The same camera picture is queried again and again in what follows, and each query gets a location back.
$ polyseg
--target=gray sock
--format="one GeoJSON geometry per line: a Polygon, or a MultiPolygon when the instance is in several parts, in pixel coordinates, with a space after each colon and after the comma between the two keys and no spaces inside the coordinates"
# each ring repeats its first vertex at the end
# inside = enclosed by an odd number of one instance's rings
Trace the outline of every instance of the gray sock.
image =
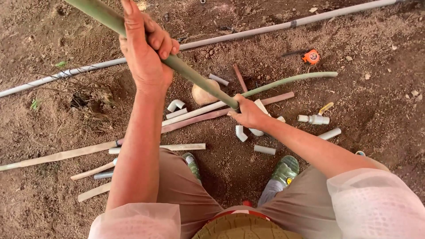
{"type": "Polygon", "coordinates": [[[258,206],[261,207],[264,203],[272,200],[276,194],[283,190],[283,184],[277,180],[270,179],[261,194],[260,200],[258,201],[258,206]]]}

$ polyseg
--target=leg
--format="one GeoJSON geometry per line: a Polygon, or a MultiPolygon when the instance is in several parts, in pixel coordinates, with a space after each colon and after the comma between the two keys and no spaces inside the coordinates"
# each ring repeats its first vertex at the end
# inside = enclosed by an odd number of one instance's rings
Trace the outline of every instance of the leg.
{"type": "Polygon", "coordinates": [[[310,166],[270,202],[258,208],[284,230],[312,238],[341,238],[326,177],[310,166]]]}
{"type": "Polygon", "coordinates": [[[158,203],[180,205],[181,239],[191,238],[223,208],[205,191],[185,160],[159,149],[158,203]]]}

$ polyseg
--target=black tape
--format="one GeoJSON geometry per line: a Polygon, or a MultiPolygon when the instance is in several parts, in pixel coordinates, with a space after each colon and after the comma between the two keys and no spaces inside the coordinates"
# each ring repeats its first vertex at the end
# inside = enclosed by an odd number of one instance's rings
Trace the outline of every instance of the black tape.
{"type": "Polygon", "coordinates": [[[291,21],[291,26],[290,27],[296,27],[296,26],[297,26],[297,20],[291,21]]]}

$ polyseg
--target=small green plant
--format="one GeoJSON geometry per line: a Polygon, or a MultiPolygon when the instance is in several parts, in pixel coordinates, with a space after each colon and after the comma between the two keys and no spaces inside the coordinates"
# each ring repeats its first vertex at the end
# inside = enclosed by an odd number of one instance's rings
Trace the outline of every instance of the small green plant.
{"type": "Polygon", "coordinates": [[[32,99],[32,104],[31,104],[30,109],[36,111],[37,108],[38,108],[38,106],[39,106],[39,104],[40,104],[40,100],[32,99]]]}
{"type": "Polygon", "coordinates": [[[57,63],[55,66],[57,66],[59,68],[64,68],[66,66],[66,64],[68,64],[68,62],[61,61],[61,62],[57,63]]]}

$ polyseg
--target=yellow valve handle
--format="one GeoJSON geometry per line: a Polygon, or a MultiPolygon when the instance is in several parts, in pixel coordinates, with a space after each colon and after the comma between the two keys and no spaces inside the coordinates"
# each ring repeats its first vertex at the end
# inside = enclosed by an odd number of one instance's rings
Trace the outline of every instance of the yellow valve handle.
{"type": "Polygon", "coordinates": [[[329,104],[323,106],[323,108],[321,108],[319,110],[318,115],[322,115],[326,110],[329,110],[332,106],[334,106],[334,103],[333,102],[330,102],[329,104]]]}

